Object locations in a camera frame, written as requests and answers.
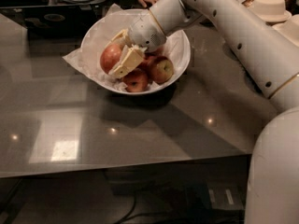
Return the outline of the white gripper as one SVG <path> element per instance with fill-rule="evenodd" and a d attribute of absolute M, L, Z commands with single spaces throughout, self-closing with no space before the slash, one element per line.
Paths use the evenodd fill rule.
<path fill-rule="evenodd" d="M 120 30 L 107 43 L 124 47 L 120 60 L 108 74 L 114 78 L 125 77 L 143 62 L 145 51 L 153 52 L 165 42 L 166 36 L 152 13 L 149 10 L 141 11 L 133 19 L 128 30 Z"/>

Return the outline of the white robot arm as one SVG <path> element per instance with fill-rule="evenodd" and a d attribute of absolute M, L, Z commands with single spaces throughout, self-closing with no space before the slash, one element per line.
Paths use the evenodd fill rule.
<path fill-rule="evenodd" d="M 159 0 L 116 37 L 154 51 L 201 17 L 279 112 L 252 153 L 245 224 L 299 224 L 299 49 L 236 0 Z"/>

